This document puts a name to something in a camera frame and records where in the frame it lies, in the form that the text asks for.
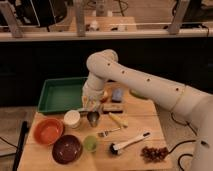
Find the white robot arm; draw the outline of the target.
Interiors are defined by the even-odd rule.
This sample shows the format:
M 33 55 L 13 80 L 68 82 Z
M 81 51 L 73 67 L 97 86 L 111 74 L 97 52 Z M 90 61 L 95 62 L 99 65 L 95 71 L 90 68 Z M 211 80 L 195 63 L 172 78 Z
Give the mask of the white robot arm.
M 127 68 L 118 63 L 118 55 L 111 49 L 91 54 L 86 65 L 89 75 L 83 86 L 84 108 L 100 105 L 108 80 L 122 83 L 191 123 L 198 137 L 190 171 L 213 171 L 213 94 Z

